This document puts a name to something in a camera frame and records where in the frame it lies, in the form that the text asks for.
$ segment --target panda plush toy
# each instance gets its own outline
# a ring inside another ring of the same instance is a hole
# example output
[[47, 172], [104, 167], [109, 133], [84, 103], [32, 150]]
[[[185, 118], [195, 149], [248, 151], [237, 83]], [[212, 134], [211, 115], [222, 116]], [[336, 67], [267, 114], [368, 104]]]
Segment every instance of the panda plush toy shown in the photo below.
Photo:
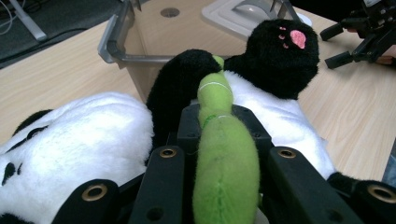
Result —
[[[250, 109], [275, 146], [301, 151], [323, 178], [336, 172], [326, 142], [298, 104], [299, 93], [318, 73], [318, 36], [300, 22], [264, 21], [247, 40], [245, 53], [225, 60], [224, 76], [233, 103]], [[220, 70], [212, 55], [190, 49], [164, 66], [148, 96], [154, 122], [154, 146], [176, 132], [182, 109], [197, 97], [199, 82]]]
[[141, 175], [152, 135], [146, 106], [117, 92], [33, 114], [0, 146], [0, 223], [51, 223], [81, 184]]

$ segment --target white fabric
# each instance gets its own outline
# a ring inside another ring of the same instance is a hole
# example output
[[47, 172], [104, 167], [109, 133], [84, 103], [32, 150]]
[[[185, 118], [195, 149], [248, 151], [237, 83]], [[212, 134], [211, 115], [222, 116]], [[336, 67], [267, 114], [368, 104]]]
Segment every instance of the white fabric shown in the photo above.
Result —
[[296, 100], [279, 99], [236, 73], [225, 71], [224, 75], [233, 90], [233, 103], [255, 114], [276, 147], [299, 150], [325, 179], [335, 172], [326, 141], [317, 134]]
[[51, 223], [79, 185], [102, 178], [120, 186], [145, 172], [152, 135], [149, 110], [126, 94], [100, 93], [49, 112], [0, 146], [0, 181], [8, 163], [21, 165], [21, 173], [0, 186], [0, 215]]

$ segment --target green plush toy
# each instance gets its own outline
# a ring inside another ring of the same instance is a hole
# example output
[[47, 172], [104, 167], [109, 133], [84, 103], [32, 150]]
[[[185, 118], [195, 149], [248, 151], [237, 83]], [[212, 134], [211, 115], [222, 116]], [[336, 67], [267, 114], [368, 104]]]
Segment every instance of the green plush toy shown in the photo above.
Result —
[[[214, 57], [223, 67], [224, 61]], [[192, 206], [197, 224], [253, 223], [260, 165], [246, 126], [232, 114], [233, 93], [223, 71], [198, 90], [202, 128]]]

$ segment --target table surface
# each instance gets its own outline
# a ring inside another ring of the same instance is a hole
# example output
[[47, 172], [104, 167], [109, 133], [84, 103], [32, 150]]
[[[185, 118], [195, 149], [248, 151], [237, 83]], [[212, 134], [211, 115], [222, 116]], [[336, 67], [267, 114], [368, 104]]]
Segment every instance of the table surface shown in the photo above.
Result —
[[[319, 33], [334, 24], [296, 9]], [[103, 91], [139, 98], [127, 69], [105, 63], [97, 46], [106, 22], [0, 70], [0, 143], [32, 113], [56, 108]], [[375, 63], [327, 68], [324, 59], [352, 51], [361, 39], [342, 33], [319, 38], [318, 75], [300, 96], [300, 104], [318, 133], [328, 141], [337, 169], [346, 175], [380, 180], [396, 136], [396, 70]]]

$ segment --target clear plastic bin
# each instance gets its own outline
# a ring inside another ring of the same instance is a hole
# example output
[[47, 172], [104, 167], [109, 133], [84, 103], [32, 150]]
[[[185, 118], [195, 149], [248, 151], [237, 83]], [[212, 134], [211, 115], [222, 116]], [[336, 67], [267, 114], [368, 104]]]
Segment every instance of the clear plastic bin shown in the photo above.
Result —
[[245, 51], [262, 20], [298, 19], [287, 0], [125, 0], [108, 22], [99, 54], [126, 67], [143, 101], [161, 67], [186, 49], [227, 58]]

